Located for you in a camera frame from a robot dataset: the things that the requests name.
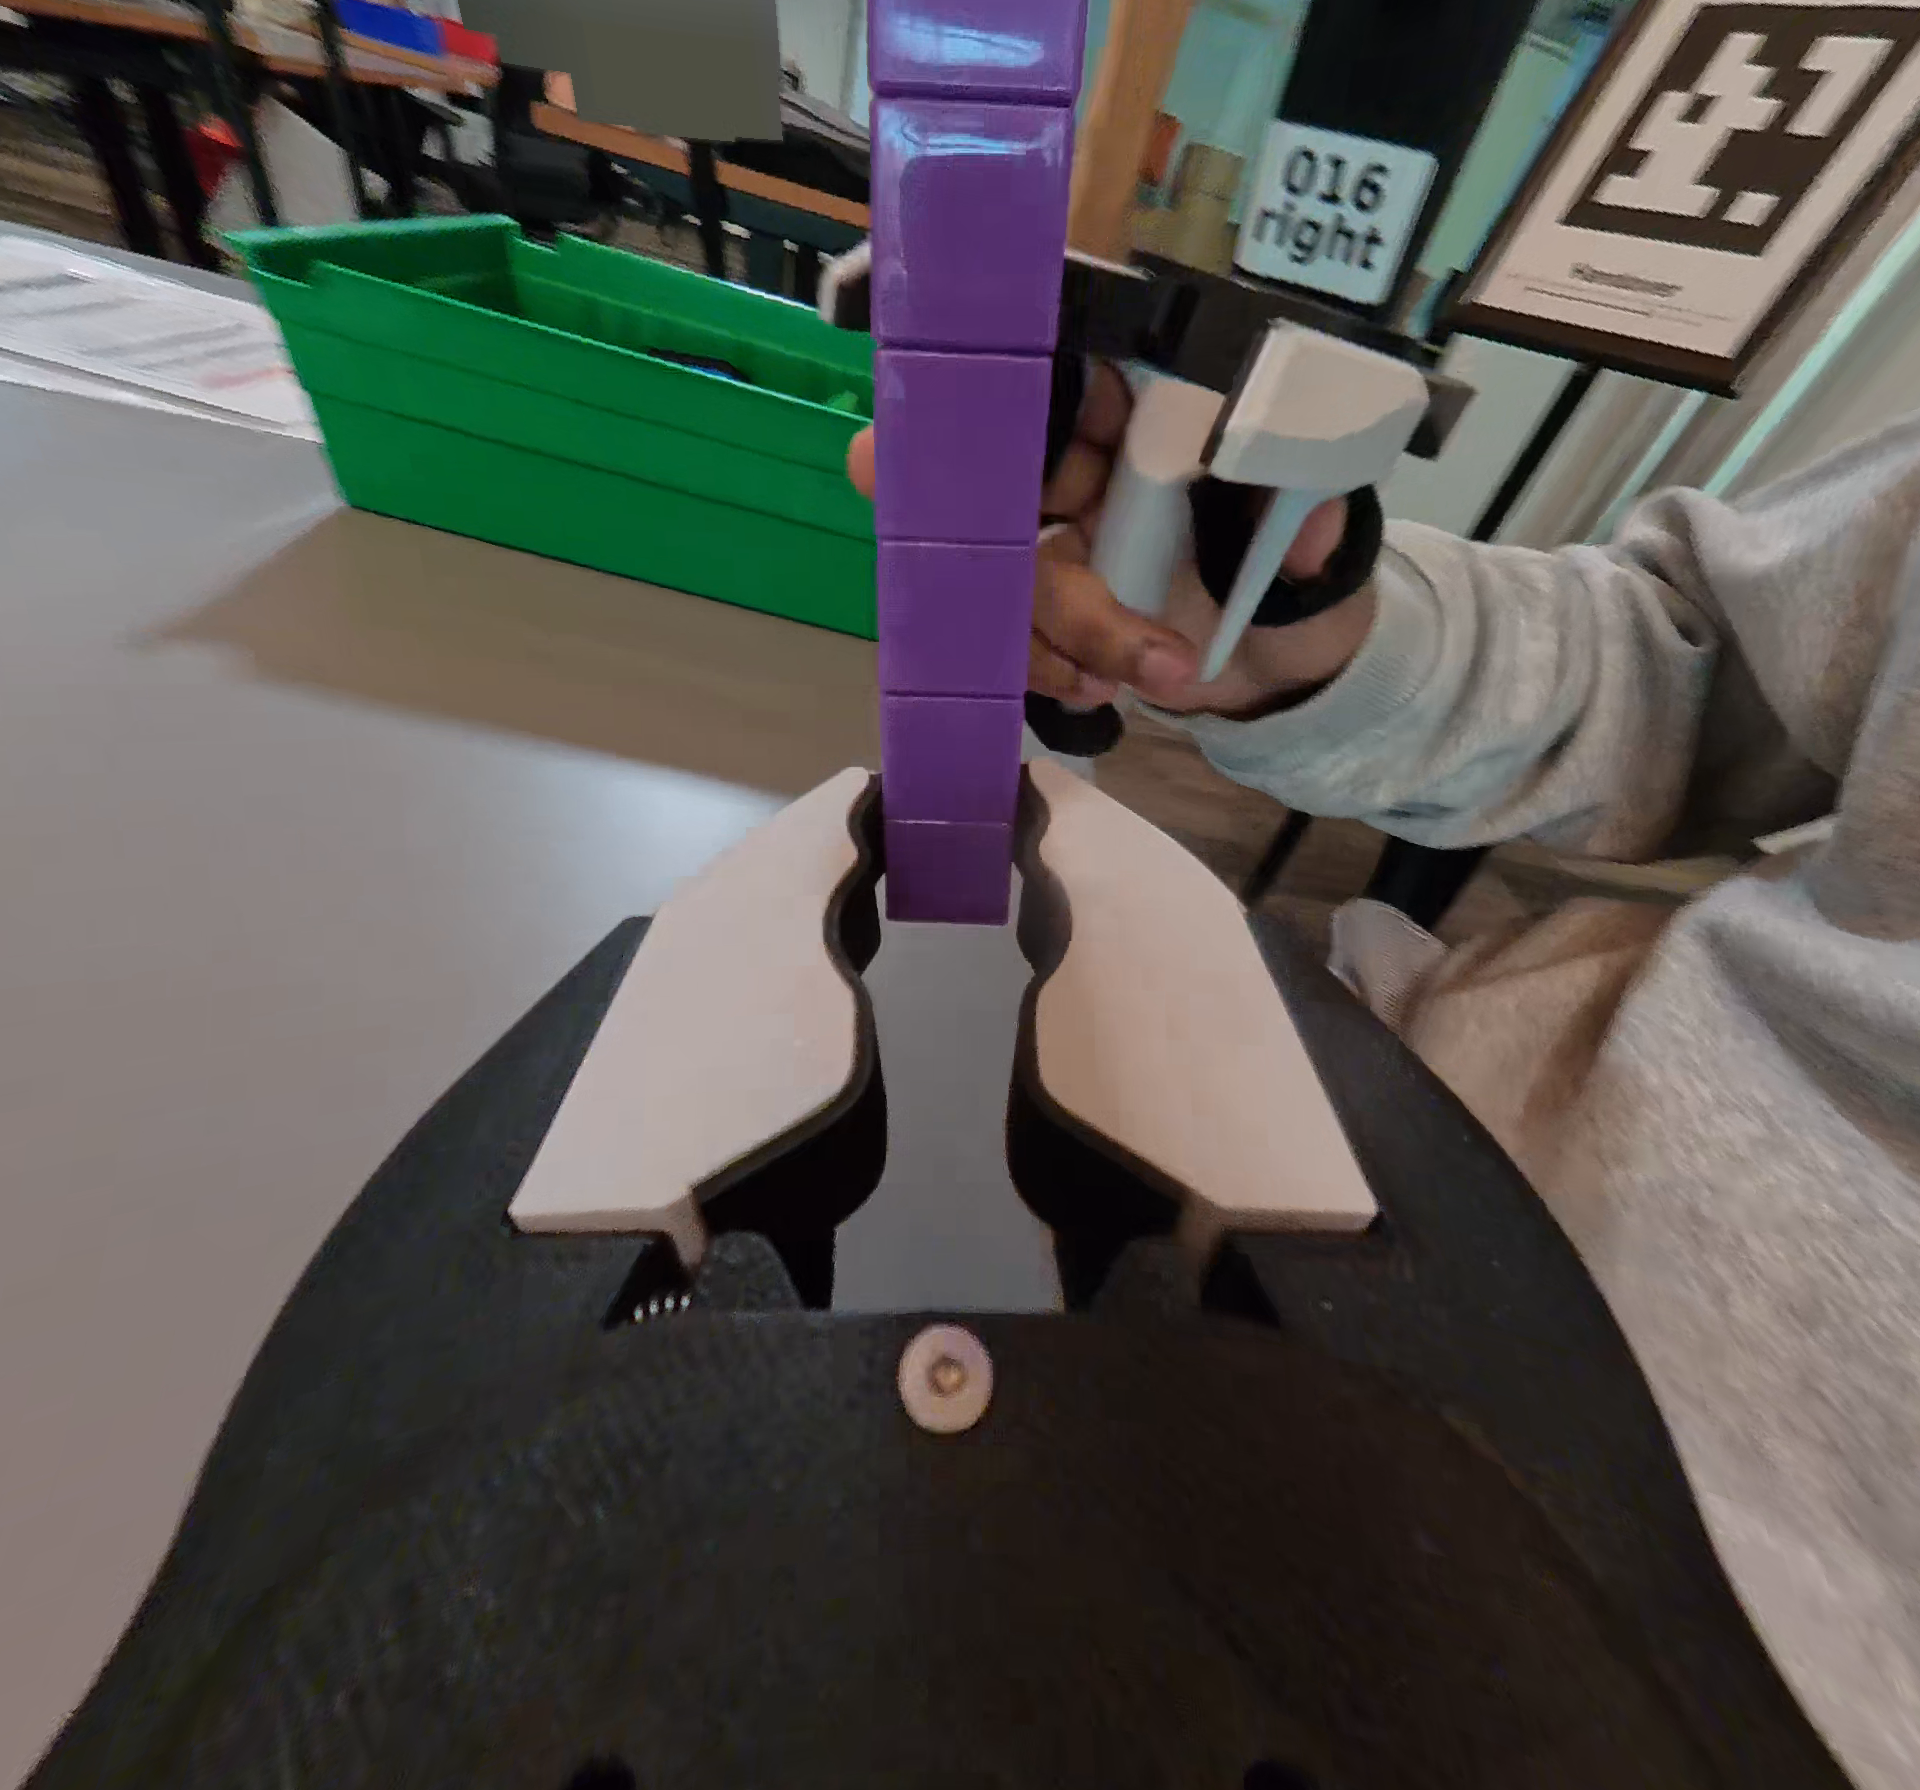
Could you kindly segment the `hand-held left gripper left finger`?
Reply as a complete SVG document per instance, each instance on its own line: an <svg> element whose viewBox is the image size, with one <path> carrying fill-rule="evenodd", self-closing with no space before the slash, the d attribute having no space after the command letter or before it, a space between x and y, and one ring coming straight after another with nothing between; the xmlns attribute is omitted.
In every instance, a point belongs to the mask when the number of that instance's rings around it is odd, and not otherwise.
<svg viewBox="0 0 1920 1790"><path fill-rule="evenodd" d="M684 881L639 938L517 1191L521 1233L708 1255L708 1202L851 1091L864 993L827 921L869 769L841 769Z"/></svg>

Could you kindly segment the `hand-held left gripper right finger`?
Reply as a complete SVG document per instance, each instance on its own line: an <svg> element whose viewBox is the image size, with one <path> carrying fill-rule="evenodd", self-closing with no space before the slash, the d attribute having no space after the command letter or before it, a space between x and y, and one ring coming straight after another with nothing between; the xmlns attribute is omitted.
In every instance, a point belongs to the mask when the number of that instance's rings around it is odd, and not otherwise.
<svg viewBox="0 0 1920 1790"><path fill-rule="evenodd" d="M1380 1202L1248 914L1062 764L1026 764L1009 1168L1064 1274L1140 1240L1368 1233Z"/></svg>

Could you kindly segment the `purple block bar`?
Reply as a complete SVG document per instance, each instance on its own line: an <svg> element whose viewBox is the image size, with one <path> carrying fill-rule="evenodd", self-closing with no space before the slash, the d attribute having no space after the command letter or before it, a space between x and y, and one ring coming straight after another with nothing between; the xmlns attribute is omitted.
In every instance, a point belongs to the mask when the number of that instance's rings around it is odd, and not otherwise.
<svg viewBox="0 0 1920 1790"><path fill-rule="evenodd" d="M1086 0L869 0L891 921L1003 924Z"/></svg>

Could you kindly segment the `green storage bin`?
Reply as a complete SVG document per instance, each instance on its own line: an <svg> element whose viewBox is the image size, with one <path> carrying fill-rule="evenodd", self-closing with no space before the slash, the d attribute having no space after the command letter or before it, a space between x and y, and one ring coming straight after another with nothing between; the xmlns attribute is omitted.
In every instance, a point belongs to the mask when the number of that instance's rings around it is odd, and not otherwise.
<svg viewBox="0 0 1920 1790"><path fill-rule="evenodd" d="M848 449L865 334L790 299L513 219L228 235L320 420L343 504L425 531L877 637ZM753 383L654 363L666 346Z"/></svg>

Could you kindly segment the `person's right forearm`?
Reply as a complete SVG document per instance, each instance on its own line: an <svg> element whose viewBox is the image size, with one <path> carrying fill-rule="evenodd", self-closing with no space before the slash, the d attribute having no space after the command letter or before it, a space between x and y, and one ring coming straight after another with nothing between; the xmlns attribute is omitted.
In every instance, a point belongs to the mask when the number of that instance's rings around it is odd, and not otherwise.
<svg viewBox="0 0 1920 1790"><path fill-rule="evenodd" d="M1312 697L1171 725L1232 780L1432 847L1603 862L1833 814L1841 891L1916 891L1916 419L1727 504L1647 497L1608 545L1389 524L1376 615Z"/></svg>

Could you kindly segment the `person's right hand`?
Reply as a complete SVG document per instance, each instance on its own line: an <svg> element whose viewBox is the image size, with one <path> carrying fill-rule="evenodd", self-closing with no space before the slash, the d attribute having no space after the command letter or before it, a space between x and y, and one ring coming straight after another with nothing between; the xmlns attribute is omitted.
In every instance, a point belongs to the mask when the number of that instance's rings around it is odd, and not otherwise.
<svg viewBox="0 0 1920 1790"><path fill-rule="evenodd" d="M1169 716L1255 722L1333 684L1376 626L1376 578L1303 623L1249 630L1213 678L1201 667L1216 611L1194 569L1171 584L1161 619L1113 598L1093 569L1091 545L1131 399L1118 370L1081 363L1081 371L1077 422L1039 497L1028 692L1074 712L1131 694Z"/></svg>

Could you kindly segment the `wooden table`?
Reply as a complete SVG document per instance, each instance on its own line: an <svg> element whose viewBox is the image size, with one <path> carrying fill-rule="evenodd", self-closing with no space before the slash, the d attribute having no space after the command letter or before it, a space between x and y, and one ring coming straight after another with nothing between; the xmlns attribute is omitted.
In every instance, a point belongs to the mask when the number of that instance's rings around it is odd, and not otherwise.
<svg viewBox="0 0 1920 1790"><path fill-rule="evenodd" d="M550 95L527 121L606 160L705 227L729 226L803 259L846 254L870 230L869 137L805 93L780 99L778 139L682 141L592 121Z"/></svg>

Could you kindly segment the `person's beige pants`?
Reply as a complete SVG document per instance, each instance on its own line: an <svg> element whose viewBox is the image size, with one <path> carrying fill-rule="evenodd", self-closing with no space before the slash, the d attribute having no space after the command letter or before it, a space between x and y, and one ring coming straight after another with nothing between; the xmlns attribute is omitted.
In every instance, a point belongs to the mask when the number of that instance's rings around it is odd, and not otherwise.
<svg viewBox="0 0 1920 1790"><path fill-rule="evenodd" d="M1536 921L1446 942L1357 898L1333 914L1328 967L1552 1194L1581 1090L1684 903L1578 895Z"/></svg>

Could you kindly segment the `framed marker sign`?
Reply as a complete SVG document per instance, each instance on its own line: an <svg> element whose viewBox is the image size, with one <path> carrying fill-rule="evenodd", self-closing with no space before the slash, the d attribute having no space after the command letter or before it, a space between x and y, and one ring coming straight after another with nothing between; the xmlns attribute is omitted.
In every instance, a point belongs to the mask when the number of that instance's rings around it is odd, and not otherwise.
<svg viewBox="0 0 1920 1790"><path fill-rule="evenodd" d="M1740 395L1916 172L1918 0L1635 0L1439 313Z"/></svg>

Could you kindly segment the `printed paper sheet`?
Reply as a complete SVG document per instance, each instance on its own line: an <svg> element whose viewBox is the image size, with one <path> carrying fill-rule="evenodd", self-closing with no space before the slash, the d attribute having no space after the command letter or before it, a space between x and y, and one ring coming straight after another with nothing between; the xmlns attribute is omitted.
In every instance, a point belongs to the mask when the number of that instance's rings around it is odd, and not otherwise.
<svg viewBox="0 0 1920 1790"><path fill-rule="evenodd" d="M1 381L322 438L276 321L261 308L62 241L1 241Z"/></svg>

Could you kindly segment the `wooden workbench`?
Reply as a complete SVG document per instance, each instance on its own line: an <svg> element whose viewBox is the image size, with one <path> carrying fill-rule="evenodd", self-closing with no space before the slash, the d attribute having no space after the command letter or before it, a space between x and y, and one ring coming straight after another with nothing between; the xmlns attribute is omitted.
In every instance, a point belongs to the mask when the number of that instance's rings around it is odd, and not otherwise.
<svg viewBox="0 0 1920 1790"><path fill-rule="evenodd" d="M137 255L219 268L207 230L211 195L186 141L184 106L209 99L242 144L265 220L279 200L264 169L258 109L302 89L323 103L323 132L348 160L360 216L413 216L418 188L450 184L426 153L455 103L487 103L496 71L382 49L328 29L258 31L209 21L179 2L1 0L4 72L59 79L69 119L111 199L121 241Z"/></svg>

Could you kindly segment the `wooden post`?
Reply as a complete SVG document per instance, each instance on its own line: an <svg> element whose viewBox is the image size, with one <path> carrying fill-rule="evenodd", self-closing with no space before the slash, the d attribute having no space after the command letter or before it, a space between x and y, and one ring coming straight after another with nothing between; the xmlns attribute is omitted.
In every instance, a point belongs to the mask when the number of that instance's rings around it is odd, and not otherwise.
<svg viewBox="0 0 1920 1790"><path fill-rule="evenodd" d="M1068 247L1121 263L1140 166L1195 0L1112 0L1093 87L1078 114Z"/></svg>

